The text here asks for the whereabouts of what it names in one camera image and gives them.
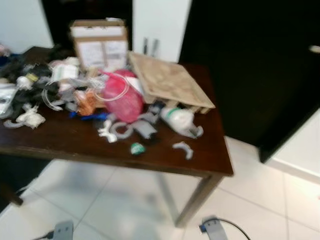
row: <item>black cable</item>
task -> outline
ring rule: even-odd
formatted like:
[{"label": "black cable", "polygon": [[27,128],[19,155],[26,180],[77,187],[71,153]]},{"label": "black cable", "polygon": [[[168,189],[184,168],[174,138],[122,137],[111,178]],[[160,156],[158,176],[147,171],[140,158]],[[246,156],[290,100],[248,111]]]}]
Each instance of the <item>black cable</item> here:
[{"label": "black cable", "polygon": [[38,238],[35,238],[33,240],[41,240],[41,239],[49,239],[50,240],[50,239],[53,239],[53,238],[54,238],[54,231],[50,231],[46,235],[38,237]]},{"label": "black cable", "polygon": [[245,235],[245,237],[246,237],[248,240],[251,240],[250,237],[247,235],[247,233],[246,233],[241,227],[239,227],[237,224],[233,223],[232,221],[229,221],[229,220],[226,220],[226,219],[223,219],[223,218],[218,218],[218,217],[210,218],[210,219],[204,221],[204,222],[202,223],[202,225],[205,225],[207,222],[210,222],[210,221],[212,221],[212,220],[218,220],[218,221],[220,221],[220,222],[225,222],[225,223],[227,223],[227,224],[233,225],[233,226],[236,227],[240,232],[242,232],[243,235]]}]

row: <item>wooden table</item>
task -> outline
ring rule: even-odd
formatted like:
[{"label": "wooden table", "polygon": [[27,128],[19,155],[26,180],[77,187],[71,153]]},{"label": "wooden table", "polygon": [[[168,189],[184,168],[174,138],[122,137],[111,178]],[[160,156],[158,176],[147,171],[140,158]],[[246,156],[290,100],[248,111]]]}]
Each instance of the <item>wooden table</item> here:
[{"label": "wooden table", "polygon": [[[44,52],[41,48],[31,48],[26,54],[29,62],[39,62]],[[216,104],[209,70],[199,65],[184,66]],[[139,156],[130,153],[131,144],[140,141],[136,133],[125,140],[108,143],[105,137],[98,136],[91,122],[71,119],[67,111],[53,111],[43,106],[38,112],[46,122],[35,130],[7,129],[0,124],[0,153],[200,176],[202,180],[175,222],[177,227],[187,223],[224,176],[233,175],[218,109],[207,114],[196,113],[194,123],[204,129],[199,139],[181,136],[159,121],[156,129],[160,142],[147,146],[146,152]],[[185,159],[183,150],[172,148],[181,141],[193,149],[191,160]]]}]

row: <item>black door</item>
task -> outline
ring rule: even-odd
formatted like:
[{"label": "black door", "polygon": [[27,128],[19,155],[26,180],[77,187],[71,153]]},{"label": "black door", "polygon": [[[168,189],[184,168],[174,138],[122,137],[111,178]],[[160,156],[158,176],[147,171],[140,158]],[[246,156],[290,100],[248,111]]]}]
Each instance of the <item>black door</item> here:
[{"label": "black door", "polygon": [[208,65],[227,136],[265,161],[319,107],[320,6],[194,0],[180,62]]}]

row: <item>white wall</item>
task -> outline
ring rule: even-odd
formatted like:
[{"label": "white wall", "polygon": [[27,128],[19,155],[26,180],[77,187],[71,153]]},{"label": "white wall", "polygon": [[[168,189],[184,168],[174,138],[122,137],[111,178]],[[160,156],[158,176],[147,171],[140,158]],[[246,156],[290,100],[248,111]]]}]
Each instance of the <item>white wall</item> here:
[{"label": "white wall", "polygon": [[286,168],[282,170],[299,177],[318,177],[317,182],[320,182],[320,109],[274,154],[268,164],[280,164]]},{"label": "white wall", "polygon": [[192,0],[133,0],[133,50],[149,52],[159,39],[158,58],[178,62]]},{"label": "white wall", "polygon": [[0,43],[14,53],[53,47],[40,0],[0,1]]}]

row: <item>tiled floor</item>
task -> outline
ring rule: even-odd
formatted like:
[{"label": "tiled floor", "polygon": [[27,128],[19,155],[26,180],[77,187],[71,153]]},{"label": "tiled floor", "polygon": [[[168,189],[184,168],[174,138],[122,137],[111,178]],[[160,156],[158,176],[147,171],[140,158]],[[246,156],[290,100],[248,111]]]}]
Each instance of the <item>tiled floor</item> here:
[{"label": "tiled floor", "polygon": [[[54,160],[23,193],[21,207],[0,215],[0,239],[32,240],[64,220],[74,240],[207,240],[202,218],[216,215],[241,226],[252,240],[319,240],[320,186],[259,163],[254,147],[226,138],[235,175],[225,178],[190,219],[175,228],[199,178]],[[173,194],[165,203],[160,179]],[[230,240],[245,237],[222,224]]]}]

